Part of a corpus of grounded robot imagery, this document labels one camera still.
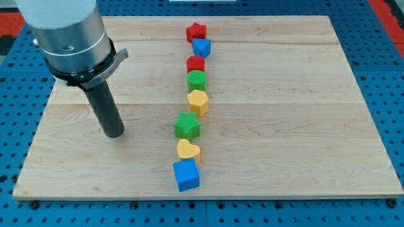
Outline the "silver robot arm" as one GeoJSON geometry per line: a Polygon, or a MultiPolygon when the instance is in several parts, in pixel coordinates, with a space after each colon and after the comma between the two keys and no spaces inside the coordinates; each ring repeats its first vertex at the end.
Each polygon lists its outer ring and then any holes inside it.
{"type": "Polygon", "coordinates": [[[94,68],[111,52],[96,0],[16,0],[52,68],[78,73],[94,68]]]}

